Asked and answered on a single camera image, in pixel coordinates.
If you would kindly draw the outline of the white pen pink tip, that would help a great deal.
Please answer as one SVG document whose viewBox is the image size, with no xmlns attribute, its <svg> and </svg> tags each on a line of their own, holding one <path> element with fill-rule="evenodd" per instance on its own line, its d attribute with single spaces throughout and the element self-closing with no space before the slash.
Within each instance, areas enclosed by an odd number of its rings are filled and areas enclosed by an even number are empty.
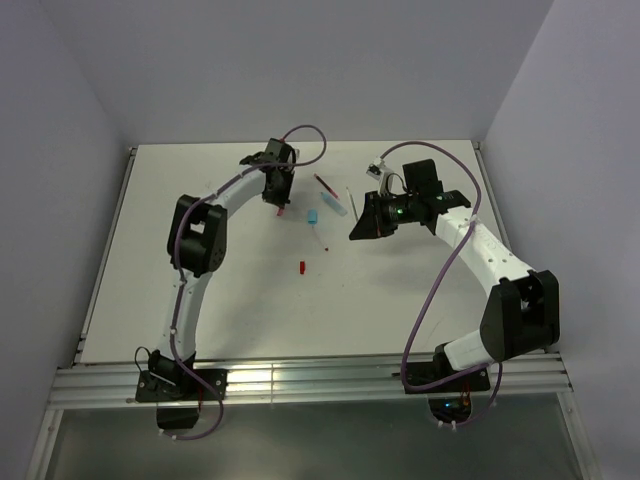
<svg viewBox="0 0 640 480">
<path fill-rule="evenodd" d="M 358 213 L 357 213 L 357 208 L 356 208 L 356 205 L 355 205 L 354 197 L 353 197 L 352 192 L 351 192 L 349 187 L 345 187 L 345 190 L 346 190 L 346 193 L 347 193 L 347 196 L 348 196 L 348 199 L 349 199 L 349 205 L 350 205 L 350 208 L 351 208 L 351 212 L 352 212 L 352 216 L 353 216 L 354 222 L 357 223 L 357 221 L 358 221 Z"/>
</svg>

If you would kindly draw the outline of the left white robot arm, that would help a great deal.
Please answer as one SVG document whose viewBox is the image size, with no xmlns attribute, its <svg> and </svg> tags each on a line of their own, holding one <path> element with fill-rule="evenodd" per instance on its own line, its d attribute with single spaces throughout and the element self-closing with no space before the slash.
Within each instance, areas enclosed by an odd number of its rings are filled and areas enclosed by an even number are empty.
<svg viewBox="0 0 640 480">
<path fill-rule="evenodd" d="M 172 399 L 191 394 L 196 330 L 204 294 L 225 259 L 228 222 L 248 201 L 259 196 L 282 210 L 290 202 L 297 151 L 272 138 L 264 150 L 240 161 L 238 172 L 205 196 L 181 196 L 174 210 L 167 252 L 175 277 L 162 340 L 151 352 L 148 373 Z"/>
</svg>

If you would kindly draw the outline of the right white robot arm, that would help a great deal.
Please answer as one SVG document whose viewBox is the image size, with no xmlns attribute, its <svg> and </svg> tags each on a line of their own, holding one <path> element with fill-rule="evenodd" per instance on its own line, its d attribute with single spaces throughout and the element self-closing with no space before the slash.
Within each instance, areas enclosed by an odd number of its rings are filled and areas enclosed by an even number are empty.
<svg viewBox="0 0 640 480">
<path fill-rule="evenodd" d="M 404 165 L 400 194 L 391 192 L 394 173 L 383 161 L 371 164 L 367 173 L 379 188 L 366 193 L 350 239 L 384 238 L 402 224 L 417 223 L 454 250 L 487 296 L 478 329 L 443 345 L 444 358 L 432 368 L 438 386 L 455 389 L 469 368 L 509 360 L 559 340 L 557 278 L 518 259 L 480 222 L 460 191 L 445 190 L 434 161 Z"/>
</svg>

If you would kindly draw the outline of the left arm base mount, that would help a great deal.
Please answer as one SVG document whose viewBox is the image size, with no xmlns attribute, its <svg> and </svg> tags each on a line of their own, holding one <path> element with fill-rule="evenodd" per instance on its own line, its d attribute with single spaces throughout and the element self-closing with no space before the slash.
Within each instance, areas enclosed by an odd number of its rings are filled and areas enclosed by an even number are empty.
<svg viewBox="0 0 640 480">
<path fill-rule="evenodd" d="M 142 371 L 134 399 L 138 404 L 155 404 L 158 427 L 173 431 L 193 428 L 203 402 L 215 401 L 216 397 L 189 375 L 180 386 L 174 386 Z"/>
</svg>

